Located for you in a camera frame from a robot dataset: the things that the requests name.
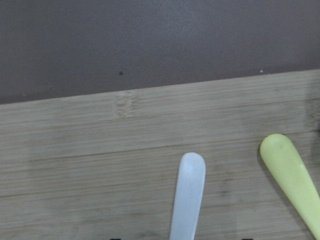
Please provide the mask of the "white ceramic spoon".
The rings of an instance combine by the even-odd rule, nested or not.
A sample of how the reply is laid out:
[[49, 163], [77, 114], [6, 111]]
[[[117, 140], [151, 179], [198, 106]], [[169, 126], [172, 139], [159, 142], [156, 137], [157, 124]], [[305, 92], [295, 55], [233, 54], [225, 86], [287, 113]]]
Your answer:
[[206, 164], [201, 155], [188, 152], [180, 161], [170, 240], [193, 240], [195, 238], [206, 178]]

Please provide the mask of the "bamboo cutting board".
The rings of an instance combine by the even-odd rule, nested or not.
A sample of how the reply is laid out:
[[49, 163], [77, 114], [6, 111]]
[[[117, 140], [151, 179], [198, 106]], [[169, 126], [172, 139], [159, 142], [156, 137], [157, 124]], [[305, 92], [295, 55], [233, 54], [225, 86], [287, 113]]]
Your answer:
[[206, 182], [198, 240], [310, 240], [259, 155], [288, 136], [320, 184], [320, 72], [3, 104], [3, 240], [166, 240], [182, 156]]

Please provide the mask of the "yellow plastic knife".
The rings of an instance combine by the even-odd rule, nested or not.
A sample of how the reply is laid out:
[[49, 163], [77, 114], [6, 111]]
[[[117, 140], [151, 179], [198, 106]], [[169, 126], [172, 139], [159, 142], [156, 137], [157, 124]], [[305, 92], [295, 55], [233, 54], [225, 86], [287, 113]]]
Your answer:
[[318, 240], [320, 196], [292, 141], [283, 134], [271, 134], [263, 139], [259, 153], [281, 190]]

